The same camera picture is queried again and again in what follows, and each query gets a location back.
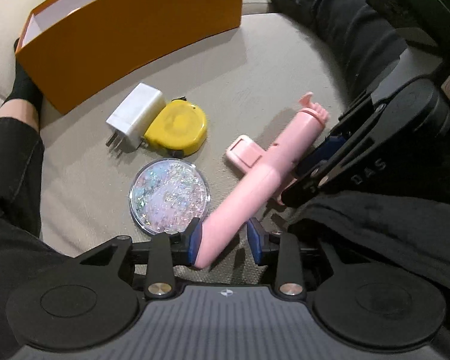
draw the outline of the metal screw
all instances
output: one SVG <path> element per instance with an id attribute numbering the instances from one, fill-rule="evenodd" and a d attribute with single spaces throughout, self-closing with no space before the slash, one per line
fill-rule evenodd
<path id="1" fill-rule="evenodd" d="M 325 184 L 328 181 L 328 176 L 325 176 L 322 180 L 320 180 L 320 183 L 318 183 L 318 186 L 321 187 L 323 184 Z"/>
<path id="2" fill-rule="evenodd" d="M 375 110 L 375 113 L 378 113 L 378 112 L 380 112 L 382 109 L 384 109 L 385 108 L 385 104 L 380 104 L 378 107 L 377 107 L 377 109 Z"/>
<path id="3" fill-rule="evenodd" d="M 166 295 L 172 290 L 172 286 L 167 283 L 153 283 L 148 286 L 148 291 L 154 295 Z"/>
<path id="4" fill-rule="evenodd" d="M 168 235 L 170 243 L 178 244 L 181 240 L 181 235 L 179 231 L 176 230 L 165 230 L 165 234 Z"/>
<path id="5" fill-rule="evenodd" d="M 280 286 L 279 290 L 282 294 L 294 296 L 300 295 L 303 291 L 303 287 L 297 283 L 285 283 Z"/>

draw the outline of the gray gripper base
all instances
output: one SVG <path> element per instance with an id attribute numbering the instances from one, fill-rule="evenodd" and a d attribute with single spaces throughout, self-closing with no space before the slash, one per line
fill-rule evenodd
<path id="1" fill-rule="evenodd" d="M 328 335 L 302 303 L 268 287 L 187 286 L 150 303 L 121 337 L 83 352 L 24 346 L 13 360 L 439 360 L 429 346 L 397 354 L 368 353 Z"/>

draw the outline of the round glitter coaster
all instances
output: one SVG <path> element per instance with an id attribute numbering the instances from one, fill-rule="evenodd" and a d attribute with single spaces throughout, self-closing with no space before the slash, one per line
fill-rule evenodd
<path id="1" fill-rule="evenodd" d="M 132 217 L 149 235 L 185 231 L 192 218 L 204 218 L 209 202 L 208 185 L 195 165 L 174 158 L 143 167 L 130 189 Z"/>

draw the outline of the yellow tape measure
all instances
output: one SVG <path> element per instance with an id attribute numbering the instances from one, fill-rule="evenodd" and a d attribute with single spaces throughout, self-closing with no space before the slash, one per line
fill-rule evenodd
<path id="1" fill-rule="evenodd" d="M 186 99 L 172 100 L 151 123 L 144 136 L 155 150 L 164 148 L 172 157 L 195 153 L 207 138 L 205 113 Z"/>

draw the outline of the pink selfie stick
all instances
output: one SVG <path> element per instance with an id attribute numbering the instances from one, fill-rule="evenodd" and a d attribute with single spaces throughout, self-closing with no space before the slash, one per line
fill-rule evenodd
<path id="1" fill-rule="evenodd" d="M 300 99 L 303 108 L 267 151 L 246 135 L 237 138 L 226 156 L 245 176 L 202 225 L 195 267 L 209 266 L 242 225 L 271 197 L 277 196 L 293 180 L 290 172 L 325 127 L 328 112 L 310 101 L 312 93 Z"/>

